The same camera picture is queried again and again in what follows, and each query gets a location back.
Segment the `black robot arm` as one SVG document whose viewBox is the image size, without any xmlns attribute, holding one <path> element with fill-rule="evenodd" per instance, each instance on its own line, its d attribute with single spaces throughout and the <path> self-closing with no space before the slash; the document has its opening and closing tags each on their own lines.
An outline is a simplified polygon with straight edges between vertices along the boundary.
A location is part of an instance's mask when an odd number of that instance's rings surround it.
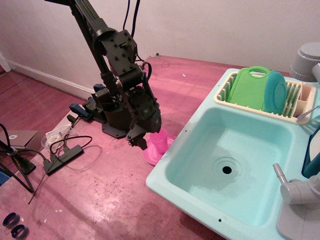
<svg viewBox="0 0 320 240">
<path fill-rule="evenodd" d="M 149 85 L 152 67 L 148 62 L 136 63 L 138 48 L 133 35 L 108 27 L 88 0 L 57 0 L 56 4 L 70 8 L 103 80 L 94 86 L 86 103 L 70 109 L 83 119 L 100 122 L 104 133 L 147 149 L 144 136 L 158 133 L 162 119 Z"/>
</svg>

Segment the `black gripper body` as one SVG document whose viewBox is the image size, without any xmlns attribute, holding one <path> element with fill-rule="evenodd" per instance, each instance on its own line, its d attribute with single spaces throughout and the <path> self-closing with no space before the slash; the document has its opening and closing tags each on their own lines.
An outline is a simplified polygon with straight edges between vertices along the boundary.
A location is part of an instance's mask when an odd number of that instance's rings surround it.
<svg viewBox="0 0 320 240">
<path fill-rule="evenodd" d="M 129 103 L 133 110 L 130 128 L 139 126 L 146 132 L 158 133 L 162 124 L 160 105 L 151 90 L 136 86 L 129 93 Z"/>
</svg>

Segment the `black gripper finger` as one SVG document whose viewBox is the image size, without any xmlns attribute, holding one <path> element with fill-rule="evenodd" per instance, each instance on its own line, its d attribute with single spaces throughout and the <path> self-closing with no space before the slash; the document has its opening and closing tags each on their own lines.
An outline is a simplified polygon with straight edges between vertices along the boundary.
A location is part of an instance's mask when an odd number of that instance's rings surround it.
<svg viewBox="0 0 320 240">
<path fill-rule="evenodd" d="M 140 126 L 134 126 L 126 135 L 126 140 L 132 147 L 141 148 L 142 128 Z"/>
<path fill-rule="evenodd" d="M 146 135 L 146 133 L 142 133 L 142 134 L 139 135 L 139 138 L 138 138 L 138 145 L 141 148 L 141 150 L 143 150 L 143 151 L 148 148 L 147 141 L 144 138 L 145 135 Z"/>
</svg>

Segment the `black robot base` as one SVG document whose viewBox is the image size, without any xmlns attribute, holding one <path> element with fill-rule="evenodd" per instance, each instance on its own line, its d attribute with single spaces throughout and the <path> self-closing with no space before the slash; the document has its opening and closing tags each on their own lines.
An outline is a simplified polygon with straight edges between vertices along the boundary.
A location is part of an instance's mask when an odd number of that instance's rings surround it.
<svg viewBox="0 0 320 240">
<path fill-rule="evenodd" d="M 116 139 L 126 137 L 131 130 L 132 115 L 125 108 L 122 96 L 111 96 L 102 84 L 94 85 L 94 93 L 82 105 L 93 119 L 101 123 L 102 132 Z"/>
</svg>

